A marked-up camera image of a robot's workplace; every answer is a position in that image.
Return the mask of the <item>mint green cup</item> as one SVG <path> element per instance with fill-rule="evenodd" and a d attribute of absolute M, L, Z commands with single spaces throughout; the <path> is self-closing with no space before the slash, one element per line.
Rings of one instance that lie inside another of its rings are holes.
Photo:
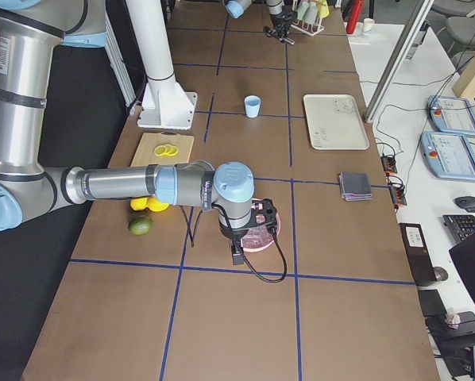
<path fill-rule="evenodd" d="M 309 1 L 299 0 L 293 2 L 293 10 L 296 12 L 296 19 L 302 21 L 304 14 L 309 8 Z"/>

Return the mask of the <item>clear ice cubes pile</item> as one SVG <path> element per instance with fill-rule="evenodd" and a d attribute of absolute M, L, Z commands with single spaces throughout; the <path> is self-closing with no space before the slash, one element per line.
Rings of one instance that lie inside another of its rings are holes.
<path fill-rule="evenodd" d="M 273 242 L 272 235 L 264 225 L 250 229 L 241 239 L 242 246 L 246 252 L 259 252 L 271 246 Z"/>

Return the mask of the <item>yellow cup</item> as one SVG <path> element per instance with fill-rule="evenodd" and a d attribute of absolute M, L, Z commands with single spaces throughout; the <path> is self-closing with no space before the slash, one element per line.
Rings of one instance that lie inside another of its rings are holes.
<path fill-rule="evenodd" d="M 317 18 L 324 19 L 330 15 L 329 5 L 327 0 L 316 0 L 317 5 Z"/>

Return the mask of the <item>white paper cup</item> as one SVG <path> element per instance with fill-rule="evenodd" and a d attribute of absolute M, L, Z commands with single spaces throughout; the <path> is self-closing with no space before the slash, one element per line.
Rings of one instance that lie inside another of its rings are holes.
<path fill-rule="evenodd" d="M 365 19 L 363 20 L 363 22 L 362 22 L 362 29 L 361 29 L 361 31 L 362 31 L 363 33 L 367 33 L 367 32 L 369 32 L 369 31 L 373 28 L 374 25 L 375 25 L 374 19 L 367 17 L 367 18 L 365 18 Z"/>

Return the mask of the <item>pink bowl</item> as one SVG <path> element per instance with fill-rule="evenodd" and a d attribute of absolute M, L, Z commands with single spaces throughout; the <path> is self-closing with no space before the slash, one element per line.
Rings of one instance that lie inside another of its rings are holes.
<path fill-rule="evenodd" d="M 271 204 L 266 199 L 252 199 L 250 219 L 245 225 L 246 233 L 241 238 L 245 252 L 265 250 L 274 243 L 272 231 L 280 232 L 280 216 Z"/>

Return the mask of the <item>red bottle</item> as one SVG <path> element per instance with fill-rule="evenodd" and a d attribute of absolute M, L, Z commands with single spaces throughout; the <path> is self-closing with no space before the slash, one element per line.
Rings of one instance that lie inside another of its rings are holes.
<path fill-rule="evenodd" d="M 353 6 L 349 15 L 349 19 L 346 25 L 346 33 L 352 35 L 356 29 L 357 22 L 361 16 L 363 6 L 365 4 L 364 0 L 354 0 Z"/>

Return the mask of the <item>yellow lemon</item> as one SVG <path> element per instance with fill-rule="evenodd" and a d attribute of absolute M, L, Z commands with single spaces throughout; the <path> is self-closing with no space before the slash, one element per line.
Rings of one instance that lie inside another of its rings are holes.
<path fill-rule="evenodd" d="M 130 200 L 129 206 L 134 211 L 142 211 L 147 208 L 148 200 L 149 200 L 148 197 L 133 198 Z"/>
<path fill-rule="evenodd" d="M 152 212 L 159 213 L 166 210 L 170 206 L 169 203 L 161 202 L 155 197 L 148 198 L 146 202 L 146 207 Z"/>

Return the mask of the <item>lemon slices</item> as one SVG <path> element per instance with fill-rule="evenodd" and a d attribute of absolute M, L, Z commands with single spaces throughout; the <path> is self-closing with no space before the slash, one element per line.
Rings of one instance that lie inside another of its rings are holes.
<path fill-rule="evenodd" d="M 178 152 L 179 152 L 178 147 L 172 144 L 160 144 L 160 145 L 157 145 L 153 150 L 154 155 L 157 157 L 176 156 Z"/>

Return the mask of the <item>folded grey cloth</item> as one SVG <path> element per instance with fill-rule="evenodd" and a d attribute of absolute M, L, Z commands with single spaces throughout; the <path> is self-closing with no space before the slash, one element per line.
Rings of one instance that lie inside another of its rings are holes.
<path fill-rule="evenodd" d="M 341 196 L 346 201 L 370 200 L 373 197 L 369 177 L 365 173 L 341 172 L 338 180 Z"/>

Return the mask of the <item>orange black power strip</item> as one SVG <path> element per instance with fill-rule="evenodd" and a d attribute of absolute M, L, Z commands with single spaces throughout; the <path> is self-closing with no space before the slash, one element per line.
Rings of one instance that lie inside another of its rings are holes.
<path fill-rule="evenodd" d="M 404 181 L 397 174 L 396 158 L 394 155 L 382 155 L 380 161 L 386 176 L 392 204 L 398 210 L 401 206 L 406 206 L 407 201 L 405 198 L 406 187 Z"/>

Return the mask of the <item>black box with label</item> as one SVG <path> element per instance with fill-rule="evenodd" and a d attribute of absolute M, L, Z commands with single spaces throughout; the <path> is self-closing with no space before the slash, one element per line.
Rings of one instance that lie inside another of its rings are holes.
<path fill-rule="evenodd" d="M 436 277 L 421 225 L 399 223 L 399 227 L 415 284 L 421 287 L 434 284 Z"/>

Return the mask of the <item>grey office chair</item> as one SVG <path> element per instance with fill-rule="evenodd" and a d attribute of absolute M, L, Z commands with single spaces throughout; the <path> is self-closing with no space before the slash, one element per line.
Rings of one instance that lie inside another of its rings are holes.
<path fill-rule="evenodd" d="M 465 49 L 475 50 L 475 9 L 464 17 L 450 17 L 446 21 L 446 31 L 453 39 L 455 45 Z"/>

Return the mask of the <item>upper blue teach pendant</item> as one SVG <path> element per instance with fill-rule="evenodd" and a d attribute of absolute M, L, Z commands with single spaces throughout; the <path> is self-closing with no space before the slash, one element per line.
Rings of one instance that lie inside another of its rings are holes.
<path fill-rule="evenodd" d="M 468 99 L 431 95 L 427 106 L 438 131 L 475 137 L 475 113 Z"/>

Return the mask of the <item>lower blue teach pendant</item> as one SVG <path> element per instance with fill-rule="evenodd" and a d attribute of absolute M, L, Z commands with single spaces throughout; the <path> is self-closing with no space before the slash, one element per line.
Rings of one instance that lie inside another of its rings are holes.
<path fill-rule="evenodd" d="M 426 131 L 420 143 L 428 167 L 440 179 L 475 181 L 475 154 L 461 134 Z"/>

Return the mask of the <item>black keyboard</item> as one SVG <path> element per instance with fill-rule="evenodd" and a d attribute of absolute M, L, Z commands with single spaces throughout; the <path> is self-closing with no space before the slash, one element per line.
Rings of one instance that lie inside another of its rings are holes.
<path fill-rule="evenodd" d="M 457 243 L 475 233 L 475 217 L 471 214 L 444 214 L 442 218 Z"/>

